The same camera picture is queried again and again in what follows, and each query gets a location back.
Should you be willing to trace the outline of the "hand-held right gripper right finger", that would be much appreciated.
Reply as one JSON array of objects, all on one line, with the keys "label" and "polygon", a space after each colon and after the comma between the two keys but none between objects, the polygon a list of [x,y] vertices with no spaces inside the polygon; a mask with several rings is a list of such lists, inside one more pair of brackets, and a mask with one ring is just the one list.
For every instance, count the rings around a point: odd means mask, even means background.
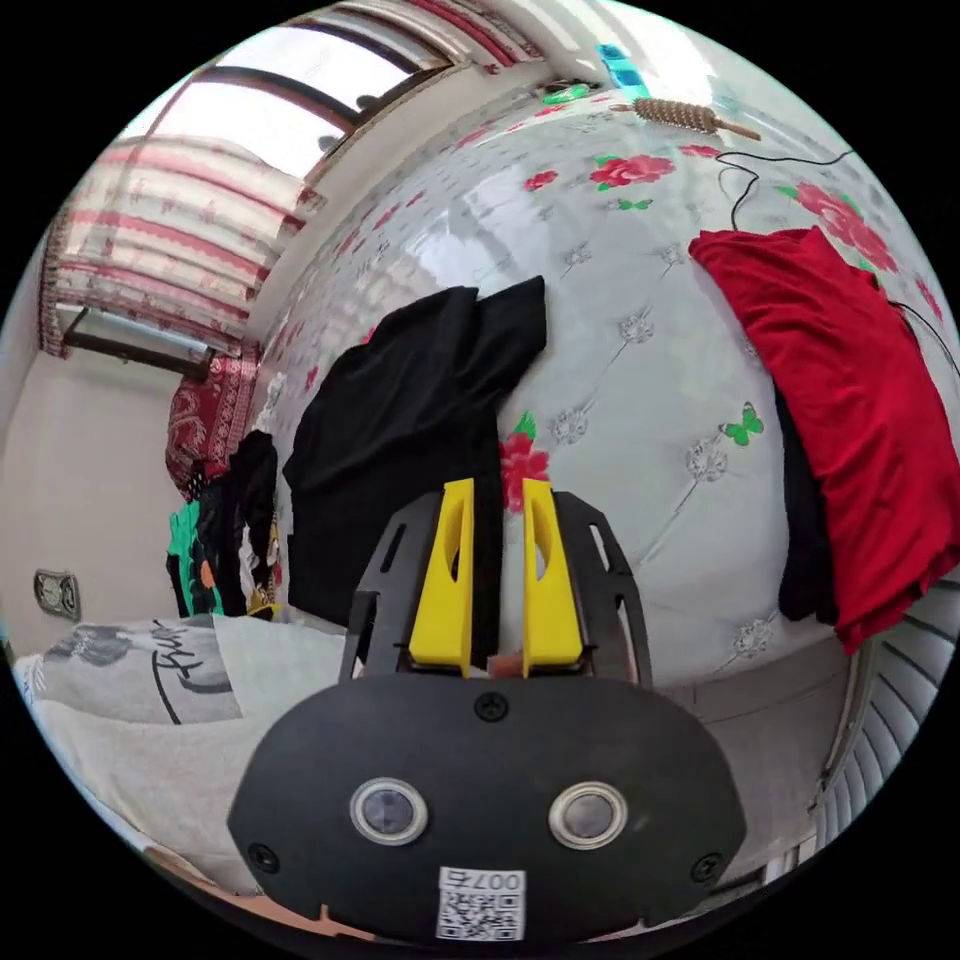
[{"label": "hand-held right gripper right finger", "polygon": [[577,669],[583,642],[553,489],[526,478],[522,496],[522,675],[529,678]]}]

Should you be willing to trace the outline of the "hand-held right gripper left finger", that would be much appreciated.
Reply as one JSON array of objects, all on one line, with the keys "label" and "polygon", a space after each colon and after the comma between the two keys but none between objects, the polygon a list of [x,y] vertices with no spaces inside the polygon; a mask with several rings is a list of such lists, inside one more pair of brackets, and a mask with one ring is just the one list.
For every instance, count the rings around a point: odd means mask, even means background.
[{"label": "hand-held right gripper left finger", "polygon": [[474,480],[447,483],[408,645],[423,669],[468,669],[472,651]]}]

